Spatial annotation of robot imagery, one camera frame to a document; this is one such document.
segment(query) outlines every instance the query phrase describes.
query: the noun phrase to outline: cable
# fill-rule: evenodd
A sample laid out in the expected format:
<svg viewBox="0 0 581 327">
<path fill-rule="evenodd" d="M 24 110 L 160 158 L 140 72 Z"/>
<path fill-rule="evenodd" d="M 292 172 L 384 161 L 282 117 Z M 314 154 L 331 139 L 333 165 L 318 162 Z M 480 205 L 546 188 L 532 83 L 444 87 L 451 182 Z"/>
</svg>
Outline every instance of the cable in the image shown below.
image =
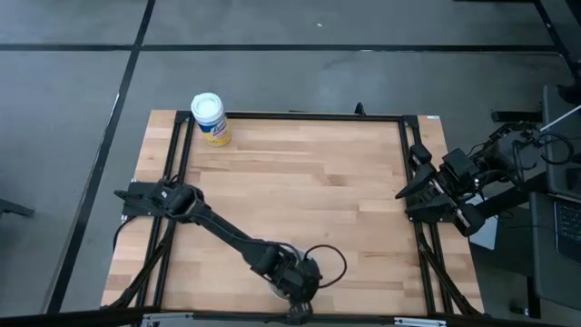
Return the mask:
<svg viewBox="0 0 581 327">
<path fill-rule="evenodd" d="M 339 251 L 338 248 L 332 246 L 332 245 L 328 245 L 328 244 L 319 244 L 319 245 L 315 245 L 313 247 L 311 247 L 309 250 L 307 250 L 307 252 L 305 252 L 305 258 L 307 257 L 307 255 L 309 255 L 309 253 L 315 249 L 319 249 L 319 248 L 328 248 L 331 249 L 333 251 L 335 251 L 340 257 L 341 260 L 343 261 L 343 271 L 341 272 L 341 274 L 339 275 L 339 277 L 335 278 L 334 280 L 320 285 L 319 288 L 320 289 L 324 289 L 326 287 L 331 286 L 332 284 L 334 284 L 335 282 L 338 282 L 341 280 L 341 278 L 343 278 L 343 276 L 345 276 L 345 273 L 347 272 L 347 260 L 345 259 L 345 256 L 343 255 L 343 253 L 341 253 L 341 251 Z"/>
<path fill-rule="evenodd" d="M 178 177 L 179 177 L 178 174 L 175 174 L 174 176 L 172 176 L 172 178 L 170 178 L 170 181 L 169 181 L 170 184 L 177 182 Z"/>
<path fill-rule="evenodd" d="M 143 263 L 142 269 L 137 273 L 132 282 L 127 286 L 121 296 L 112 304 L 109 305 L 111 308 L 126 308 L 129 306 L 131 300 L 138 292 L 138 289 L 143 285 L 145 280 L 149 278 L 152 273 L 155 264 L 159 261 L 162 255 L 167 251 L 168 244 L 171 239 L 171 229 L 166 229 L 163 234 L 163 238 L 159 241 L 155 250 L 153 250 L 153 255 L 147 261 Z"/>
<path fill-rule="evenodd" d="M 486 142 L 472 146 L 472 149 L 470 149 L 470 152 L 468 152 L 468 154 L 466 154 L 466 156 L 469 157 L 474 152 L 474 149 L 476 149 L 477 146 L 484 145 L 484 144 L 486 144 Z"/>
<path fill-rule="evenodd" d="M 517 181 L 518 185 L 520 185 L 525 181 L 525 176 L 523 174 L 523 163 L 520 160 L 520 154 L 518 152 L 518 142 L 516 141 L 512 143 L 512 160 L 515 162 Z"/>
<path fill-rule="evenodd" d="M 119 227 L 117 227 L 115 235 L 113 236 L 113 251 L 115 251 L 115 247 L 117 246 L 117 238 L 119 237 L 119 233 L 125 227 L 125 225 L 130 223 L 134 218 L 135 216 L 127 216 L 127 219 L 122 224 L 120 224 Z"/>
<path fill-rule="evenodd" d="M 543 132 L 541 135 L 538 136 L 538 140 L 541 141 L 546 136 L 553 136 L 556 138 L 555 141 L 549 141 L 546 144 L 555 143 L 555 142 L 559 142 L 559 141 L 563 142 L 567 148 L 567 156 L 566 156 L 565 160 L 555 162 L 555 161 L 548 159 L 547 156 L 545 155 L 545 153 L 541 150 L 541 157 L 543 158 L 543 160 L 547 164 L 553 164 L 553 165 L 562 165 L 562 164 L 568 164 L 569 162 L 571 162 L 571 159 L 573 159 L 573 155 L 575 154 L 575 147 L 573 146 L 571 141 L 569 141 L 569 139 L 564 137 L 563 135 L 561 135 L 559 133 L 555 133 L 555 132 Z"/>
</svg>

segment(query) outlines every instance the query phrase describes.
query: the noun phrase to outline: gray tile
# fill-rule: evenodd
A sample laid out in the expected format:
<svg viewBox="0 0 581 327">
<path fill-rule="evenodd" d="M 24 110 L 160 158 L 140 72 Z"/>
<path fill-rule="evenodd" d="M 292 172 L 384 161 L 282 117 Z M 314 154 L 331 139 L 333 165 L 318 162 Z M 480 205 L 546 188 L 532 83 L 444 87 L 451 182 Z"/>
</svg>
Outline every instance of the gray tile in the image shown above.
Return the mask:
<svg viewBox="0 0 581 327">
<path fill-rule="evenodd" d="M 146 0 L 2 0 L 2 43 L 132 44 Z"/>
<path fill-rule="evenodd" d="M 0 197 L 36 209 L 0 220 L 2 316 L 42 310 L 126 61 L 0 53 Z"/>
<path fill-rule="evenodd" d="M 152 109 L 187 110 L 215 92 L 226 110 L 439 114 L 450 148 L 496 128 L 491 110 L 534 110 L 544 84 L 568 82 L 555 56 L 386 53 L 143 53 L 133 77 L 64 308 L 96 308 L 122 203 Z"/>
<path fill-rule="evenodd" d="M 487 314 L 498 319 L 523 320 L 526 317 L 510 312 L 513 302 L 523 308 L 527 304 L 527 278 L 480 264 L 474 258 L 478 285 Z"/>
<path fill-rule="evenodd" d="M 581 25 L 577 22 L 567 2 L 542 0 L 541 3 L 559 33 L 573 61 L 581 60 Z"/>
<path fill-rule="evenodd" d="M 544 300 L 541 300 L 541 317 L 544 322 L 558 322 L 565 326 L 575 326 L 581 322 L 580 311 Z"/>
<path fill-rule="evenodd" d="M 531 4 L 166 0 L 146 44 L 550 44 Z"/>
</svg>

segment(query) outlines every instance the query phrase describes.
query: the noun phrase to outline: wooden tabletop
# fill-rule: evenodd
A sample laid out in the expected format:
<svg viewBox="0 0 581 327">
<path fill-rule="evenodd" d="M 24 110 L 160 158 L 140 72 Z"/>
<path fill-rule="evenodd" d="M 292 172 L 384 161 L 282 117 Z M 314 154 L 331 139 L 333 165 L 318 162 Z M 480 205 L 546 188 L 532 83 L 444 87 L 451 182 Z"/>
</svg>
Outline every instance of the wooden tabletop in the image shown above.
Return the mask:
<svg viewBox="0 0 581 327">
<path fill-rule="evenodd" d="M 162 176 L 174 116 L 175 111 L 152 111 L 137 180 L 156 182 Z M 426 116 L 419 122 L 422 141 L 439 164 L 447 152 L 441 123 Z M 328 243 L 344 253 L 347 274 L 317 292 L 315 313 L 426 314 L 413 226 L 404 202 L 394 200 L 406 185 L 398 124 L 230 119 L 228 125 L 232 140 L 223 147 L 208 145 L 195 128 L 186 183 L 200 187 L 216 213 L 252 237 L 303 250 Z M 121 295 L 139 272 L 151 225 L 152 218 L 140 217 L 121 232 L 103 304 Z M 468 239 L 452 224 L 440 224 L 439 231 L 448 273 L 482 310 Z M 311 255 L 323 282 L 340 273 L 336 253 L 319 249 Z M 153 301 L 156 276 L 154 271 L 147 303 Z M 433 272 L 432 282 L 441 309 Z M 182 224 L 173 241 L 162 307 L 286 312 L 289 305 L 239 253 L 200 226 Z"/>
</svg>

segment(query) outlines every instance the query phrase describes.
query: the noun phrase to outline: disinfecting wipes container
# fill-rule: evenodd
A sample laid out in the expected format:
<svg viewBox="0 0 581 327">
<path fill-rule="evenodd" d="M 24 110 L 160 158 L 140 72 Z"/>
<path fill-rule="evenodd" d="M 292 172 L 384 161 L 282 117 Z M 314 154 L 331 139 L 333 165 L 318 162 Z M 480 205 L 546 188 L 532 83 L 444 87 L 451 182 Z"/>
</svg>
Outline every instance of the disinfecting wipes container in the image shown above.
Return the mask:
<svg viewBox="0 0 581 327">
<path fill-rule="evenodd" d="M 222 100 L 216 94 L 205 93 L 193 97 L 193 117 L 211 145 L 222 146 L 231 139 Z"/>
</svg>

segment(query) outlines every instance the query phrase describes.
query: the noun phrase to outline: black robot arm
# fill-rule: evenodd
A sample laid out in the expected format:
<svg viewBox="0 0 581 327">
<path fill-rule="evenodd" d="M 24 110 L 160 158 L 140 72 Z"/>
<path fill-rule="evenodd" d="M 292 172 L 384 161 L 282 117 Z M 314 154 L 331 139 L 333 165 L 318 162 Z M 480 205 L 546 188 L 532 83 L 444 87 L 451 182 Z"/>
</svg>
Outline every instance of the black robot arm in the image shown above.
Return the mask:
<svg viewBox="0 0 581 327">
<path fill-rule="evenodd" d="M 322 276 L 313 259 L 302 257 L 290 245 L 285 248 L 282 243 L 251 238 L 215 213 L 194 186 L 178 184 L 172 188 L 163 181 L 158 185 L 157 193 L 150 197 L 160 199 L 160 194 L 168 194 L 162 208 L 169 219 L 196 223 L 223 240 L 241 253 L 251 270 L 288 294 L 291 304 L 309 302 L 315 296 Z"/>
<path fill-rule="evenodd" d="M 569 153 L 558 163 L 548 161 L 541 151 L 545 144 L 555 141 L 564 142 Z M 407 213 L 413 220 L 453 223 L 464 236 L 470 236 L 487 217 L 467 200 L 493 182 L 511 182 L 520 187 L 523 172 L 534 168 L 539 159 L 565 164 L 572 160 L 574 151 L 562 135 L 541 132 L 529 123 L 505 124 L 474 148 L 479 145 L 480 150 L 474 154 L 460 149 L 446 154 L 439 169 L 431 163 L 432 155 L 424 145 L 410 147 L 407 160 L 415 172 L 414 179 L 396 198 L 409 199 Z"/>
<path fill-rule="evenodd" d="M 306 253 L 299 253 L 287 243 L 251 238 L 215 213 L 204 201 L 202 191 L 192 185 L 161 180 L 148 193 L 115 191 L 115 194 L 125 201 L 125 205 L 146 208 L 152 215 L 202 226 L 238 251 L 253 272 L 288 296 L 290 316 L 303 317 L 312 313 L 310 301 L 325 285 L 320 286 L 319 266 Z M 110 307 L 124 307 L 131 302 L 168 242 L 166 237 L 162 238 L 152 259 L 145 263 L 130 287 Z"/>
</svg>

